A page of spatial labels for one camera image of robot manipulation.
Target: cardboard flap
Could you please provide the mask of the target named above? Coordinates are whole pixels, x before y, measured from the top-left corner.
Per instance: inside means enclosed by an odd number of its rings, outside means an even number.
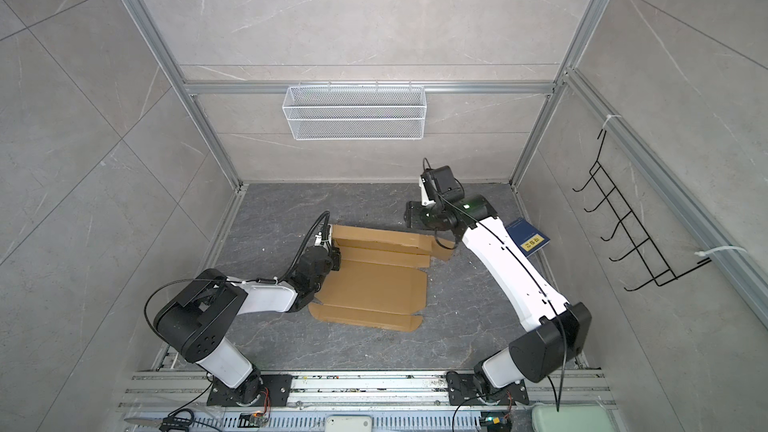
[[[315,319],[323,322],[362,325],[401,332],[417,330],[424,320],[421,315],[388,314],[386,312],[362,311],[356,308],[333,307],[325,304],[310,304],[309,310]]]
[[[368,248],[406,254],[431,254],[432,242],[434,241],[428,235],[350,226],[333,226],[332,237],[337,245],[343,247]]]
[[[387,250],[339,246],[344,260],[368,262],[369,264],[398,265],[400,267],[429,267],[428,254],[405,254]]]
[[[449,240],[444,240],[442,238],[440,239],[440,243],[445,245],[448,248],[454,248],[456,246],[456,244],[454,242],[449,241]],[[432,254],[432,256],[434,258],[439,258],[440,260],[442,260],[444,262],[447,261],[447,260],[450,260],[451,256],[453,255],[453,250],[448,250],[448,248],[440,247],[437,244],[437,241],[434,238],[432,238],[432,252],[431,252],[431,254]]]
[[[417,268],[341,260],[315,294],[326,305],[413,314],[426,307],[427,274]]]

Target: black metal hook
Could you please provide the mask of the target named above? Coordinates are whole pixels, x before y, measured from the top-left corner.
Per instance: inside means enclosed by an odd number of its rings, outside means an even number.
[[[605,242],[608,242],[609,240],[613,239],[613,237],[616,236],[616,232],[619,230],[619,227],[621,227],[622,230],[624,230],[624,233],[627,235],[627,237],[629,239],[629,242],[632,244],[632,248],[626,254],[622,255],[619,258],[609,257],[608,259],[611,262],[619,262],[619,261],[625,259],[630,254],[632,254],[632,252],[637,252],[638,256],[640,257],[640,260],[642,261],[643,265],[645,266],[646,270],[648,271],[648,274],[650,275],[650,278],[646,282],[643,282],[642,284],[640,284],[636,288],[626,288],[626,287],[624,287],[624,290],[627,291],[627,292],[635,292],[635,291],[645,287],[646,285],[648,285],[649,283],[652,283],[652,282],[655,283],[658,287],[661,287],[663,285],[669,284],[672,281],[676,281],[677,279],[685,276],[686,274],[689,274],[689,273],[693,272],[694,270],[696,270],[696,269],[698,269],[700,267],[703,267],[706,264],[709,264],[710,262],[712,262],[711,259],[709,259],[709,258],[702,259],[702,260],[698,261],[694,267],[692,267],[691,269],[687,270],[686,272],[683,272],[682,274],[676,274],[674,272],[674,270],[672,270],[672,267],[669,265],[669,263],[667,262],[667,259],[661,253],[661,250],[659,250],[658,246],[656,245],[656,242],[654,242],[654,240],[651,238],[650,234],[648,233],[648,230],[646,230],[645,225],[638,218],[638,215],[634,212],[632,207],[630,207],[629,202],[624,197],[624,194],[621,193],[621,190],[619,190],[619,188],[616,186],[616,183],[610,177],[610,175],[608,174],[608,171],[605,170],[603,165],[600,163],[600,154],[603,151],[603,145],[605,144],[605,137],[606,137],[605,130],[600,130],[600,133],[598,134],[598,140],[600,140],[600,148],[598,149],[598,156],[597,156],[597,158],[594,160],[594,163],[589,168],[589,179],[586,181],[584,186],[582,186],[581,188],[579,188],[579,189],[573,188],[572,190],[574,192],[581,192],[581,191],[583,191],[589,185],[590,182],[594,182],[594,184],[600,190],[600,193],[602,194],[603,198],[600,200],[600,202],[594,208],[592,208],[591,210],[585,208],[584,211],[587,212],[587,213],[592,213],[592,212],[596,211],[604,203],[607,203],[610,206],[610,210],[613,211],[613,213],[614,213],[614,215],[616,216],[616,219],[617,219],[616,226],[614,227],[613,232],[610,234],[610,237],[609,238],[605,238],[605,237],[600,236],[600,239],[602,239]],[[602,171],[602,173],[604,174],[605,178],[610,183],[611,189],[608,190],[608,192],[606,192],[603,189],[603,187],[600,185],[600,183],[598,182],[598,180],[596,178],[596,175],[600,171]],[[620,197],[620,200],[624,202],[624,205],[629,210],[629,212],[627,212],[623,216],[619,216],[618,212],[616,211],[616,207],[614,207],[614,204],[611,203],[611,201],[610,201],[610,195],[614,194],[614,193],[615,193],[615,195],[618,195]],[[629,218],[630,216],[634,217],[634,219],[640,225],[640,228],[643,230],[643,234],[645,234],[645,238],[641,242],[639,242],[639,243],[635,243],[635,239],[633,239],[632,235],[629,234],[629,230],[627,229],[627,226],[624,223],[625,219]],[[653,250],[656,251],[658,256],[661,258],[661,261],[664,263],[665,269],[664,269],[663,272],[661,272],[659,274],[653,273],[653,271],[650,269],[650,266],[648,265],[648,262],[645,259],[645,256],[643,255],[644,252],[642,250],[640,250],[640,247],[642,245],[646,244],[647,242],[649,242],[650,245],[653,246]],[[662,279],[662,276],[667,274],[667,273],[672,274],[672,278],[669,278],[668,280],[666,278]]]

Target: black wire rack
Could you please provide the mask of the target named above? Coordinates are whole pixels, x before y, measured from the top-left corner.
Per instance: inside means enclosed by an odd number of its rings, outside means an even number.
[[[579,189],[574,188],[573,191],[581,192],[590,184],[590,182],[594,182],[594,184],[600,190],[600,193],[602,194],[603,198],[602,200],[600,200],[600,203],[597,204],[594,208],[592,208],[591,210],[587,210],[585,208],[584,211],[587,213],[592,213],[598,210],[598,208],[602,206],[604,203],[607,203],[608,206],[610,207],[610,210],[613,212],[613,214],[616,216],[616,219],[617,219],[616,226],[614,227],[614,231],[610,234],[610,237],[605,238],[600,236],[600,239],[603,240],[604,242],[608,242],[609,240],[611,240],[613,237],[616,236],[616,232],[619,230],[619,227],[621,227],[624,230],[624,233],[629,238],[630,243],[632,244],[632,249],[630,249],[626,254],[622,255],[619,258],[609,257],[609,259],[612,262],[619,262],[620,260],[623,260],[626,257],[628,257],[633,252],[637,252],[638,256],[640,257],[640,260],[643,262],[643,265],[645,266],[645,269],[648,271],[648,274],[650,275],[650,279],[648,279],[646,282],[643,282],[642,284],[640,284],[635,288],[624,287],[624,290],[627,292],[634,292],[634,291],[640,290],[641,288],[645,287],[646,285],[652,282],[654,282],[657,286],[661,287],[663,285],[669,284],[670,282],[676,281],[678,278],[681,278],[695,271],[696,269],[701,268],[706,264],[709,264],[710,262],[712,262],[711,259],[704,258],[698,261],[695,266],[693,266],[692,268],[686,270],[686,272],[683,272],[681,274],[678,274],[674,270],[672,270],[672,267],[667,262],[667,259],[664,257],[664,254],[661,253],[661,250],[659,250],[658,246],[656,245],[656,242],[654,242],[654,240],[648,233],[648,230],[646,230],[642,221],[639,219],[638,215],[634,213],[634,210],[630,206],[629,202],[627,202],[627,199],[624,198],[624,194],[621,193],[621,190],[619,190],[619,188],[616,186],[616,183],[610,177],[610,175],[608,174],[608,171],[605,170],[605,168],[603,168],[603,165],[600,163],[600,154],[603,151],[603,144],[605,144],[605,130],[600,130],[600,133],[598,134],[598,140],[600,140],[600,149],[598,150],[598,157],[594,160],[594,164],[592,164],[592,167],[590,167],[589,169],[589,180],[587,180],[587,182],[581,188]],[[605,188],[603,188],[600,185],[600,182],[598,182],[598,180],[596,179],[596,175],[599,172],[602,172],[602,174],[605,176],[605,178],[608,180],[608,183],[610,184],[610,188],[608,189],[607,192],[605,191]],[[620,200],[624,203],[624,207],[619,207],[619,208],[621,209],[626,208],[628,210],[626,214],[620,215],[619,212],[617,212],[616,209],[617,209],[617,206],[620,205],[620,202],[614,205],[610,201],[611,195],[618,196]],[[631,218],[633,218],[637,222],[637,224],[640,226],[640,228],[643,231],[644,237],[640,237],[636,239],[636,238],[633,238],[632,235],[629,233],[629,230],[627,229],[627,220]],[[651,270],[651,266],[648,265],[648,260],[644,256],[644,253],[647,253],[647,252],[644,252],[642,249],[640,249],[641,246],[646,244],[649,244],[648,246],[649,252],[651,253],[655,252],[660,258],[661,263],[664,265],[664,270],[661,273],[655,274],[653,270]]]

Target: ventilated metal panel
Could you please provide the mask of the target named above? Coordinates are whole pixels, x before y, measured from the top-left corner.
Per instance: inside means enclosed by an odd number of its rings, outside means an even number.
[[[293,86],[283,111],[296,140],[421,139],[427,102],[420,86]]]
[[[387,411],[370,410],[365,412],[273,412],[267,425],[261,428],[253,426],[239,427],[240,414],[238,410],[228,410],[217,418],[206,417],[203,413],[196,414],[196,418],[205,424],[219,427],[225,432],[241,432],[255,430],[257,432],[322,432],[326,427],[326,418],[332,415],[364,415],[372,418],[373,432],[437,432],[451,430],[452,410],[414,410],[414,411]],[[140,415],[143,418],[162,418],[164,414],[145,412]],[[453,418],[454,430],[480,430],[479,410],[460,410]],[[139,426],[136,431],[157,430],[153,427]],[[190,432],[202,432],[212,430],[202,424],[190,427]]]

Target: white wire basket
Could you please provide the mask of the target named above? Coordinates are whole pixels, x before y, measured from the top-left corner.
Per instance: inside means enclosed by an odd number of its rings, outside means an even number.
[[[292,86],[283,112],[296,140],[421,139],[427,99],[421,86]]]

